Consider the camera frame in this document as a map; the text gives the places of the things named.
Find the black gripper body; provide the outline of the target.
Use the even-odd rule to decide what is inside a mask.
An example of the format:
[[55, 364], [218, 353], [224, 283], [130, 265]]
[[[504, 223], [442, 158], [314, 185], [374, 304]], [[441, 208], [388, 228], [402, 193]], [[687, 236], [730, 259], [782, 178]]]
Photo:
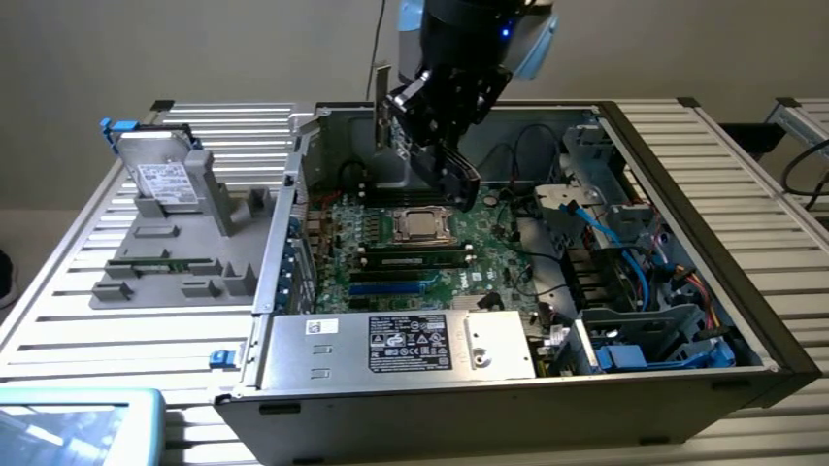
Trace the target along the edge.
[[420, 146], [459, 144], [491, 112], [513, 73], [503, 65], [520, 22], [517, 1], [426, 1], [414, 76], [385, 102]]

